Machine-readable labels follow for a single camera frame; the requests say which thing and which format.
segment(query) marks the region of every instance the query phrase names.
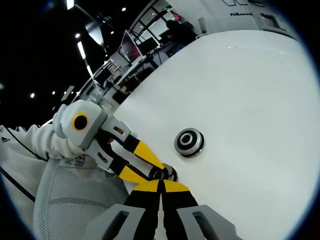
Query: person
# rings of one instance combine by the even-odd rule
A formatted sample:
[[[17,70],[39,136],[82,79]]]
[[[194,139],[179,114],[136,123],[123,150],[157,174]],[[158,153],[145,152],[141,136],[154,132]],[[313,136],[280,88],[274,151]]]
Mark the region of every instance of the person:
[[[174,20],[168,20],[166,22],[166,27],[169,29],[168,38],[176,44],[175,52],[178,52],[192,43],[197,37],[197,34],[195,34],[188,26]]]
[[[69,139],[58,137],[52,124],[29,130],[1,125],[0,139],[4,186],[20,219],[38,239],[78,239],[91,219],[128,196],[118,176],[100,169]],[[34,202],[8,175],[35,197]],[[66,223],[80,228],[71,238]]]
[[[28,131],[22,127],[17,130],[6,129],[0,126],[2,145],[0,152],[1,168],[25,188],[32,196],[36,196],[46,162],[37,159],[34,154],[23,147],[11,133],[28,149],[43,159],[75,158],[84,151],[74,146],[68,139],[59,138],[53,130],[53,125],[44,127],[32,125]],[[4,186],[11,197],[20,218],[31,230],[33,228],[34,203],[28,199],[6,177],[3,177]]]

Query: screen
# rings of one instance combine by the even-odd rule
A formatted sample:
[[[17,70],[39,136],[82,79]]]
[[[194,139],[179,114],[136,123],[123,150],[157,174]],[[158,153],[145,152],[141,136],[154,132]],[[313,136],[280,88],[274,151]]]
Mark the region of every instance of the screen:
[[[138,45],[138,48],[143,55],[146,55],[147,53],[151,52],[156,47],[158,47],[158,43],[152,37],[148,38],[147,40]]]
[[[140,53],[139,49],[137,48],[127,31],[124,32],[121,44],[121,51],[127,56],[131,63],[133,63],[137,58],[142,56],[142,54]]]

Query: black cable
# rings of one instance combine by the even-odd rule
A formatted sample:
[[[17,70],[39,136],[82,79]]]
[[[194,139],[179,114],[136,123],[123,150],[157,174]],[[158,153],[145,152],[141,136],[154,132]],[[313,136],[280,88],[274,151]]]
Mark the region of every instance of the black cable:
[[[44,159],[43,157],[39,156],[38,154],[34,153],[33,151],[31,151],[29,148],[27,148],[6,126],[4,126],[4,128],[11,134],[12,137],[14,137],[14,139],[21,144],[21,146],[23,146],[26,150],[28,150],[30,153],[32,153],[34,156],[36,156],[37,159],[43,160],[45,162],[48,162],[47,159]]]
[[[160,57],[159,51],[157,52],[157,54],[158,54],[158,57],[159,57],[160,65],[162,65],[162,61],[161,61],[161,57]]]
[[[14,180],[1,166],[0,166],[0,172],[3,174],[3,176],[8,179],[17,189],[20,190],[28,199],[30,199],[32,202],[36,201],[36,198],[31,195],[30,192],[28,192],[23,186],[21,186],[16,180]]]

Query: white tabletop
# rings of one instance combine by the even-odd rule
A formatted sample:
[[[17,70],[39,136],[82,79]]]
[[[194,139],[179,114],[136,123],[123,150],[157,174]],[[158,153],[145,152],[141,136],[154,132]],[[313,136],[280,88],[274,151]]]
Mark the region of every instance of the white tabletop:
[[[318,189],[320,91],[289,37],[250,30],[204,36],[156,69],[115,116],[244,240],[285,239]],[[185,128],[204,135],[196,158],[175,151]]]

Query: black stripe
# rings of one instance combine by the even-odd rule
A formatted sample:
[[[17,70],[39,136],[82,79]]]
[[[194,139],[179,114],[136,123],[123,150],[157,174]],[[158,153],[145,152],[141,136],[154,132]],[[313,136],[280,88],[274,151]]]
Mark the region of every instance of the black stripe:
[[[28,192],[23,186],[21,186],[16,180],[14,180],[2,167],[0,167],[0,172],[3,174],[3,176],[8,179],[17,189],[20,190],[28,199],[30,199],[32,202],[36,201],[36,198],[31,195],[30,192]]]
[[[139,139],[136,139],[134,136],[129,135],[123,143],[123,148],[131,153],[133,153],[138,144],[140,143]]]
[[[47,159],[44,159],[43,157],[39,156],[38,154],[34,153],[33,151],[31,151],[29,148],[27,148],[6,126],[4,126],[4,128],[12,135],[12,137],[14,137],[14,139],[21,144],[21,146],[23,146],[26,150],[28,150],[30,153],[32,153],[34,156],[36,156],[36,158],[41,159],[45,162],[48,162]]]

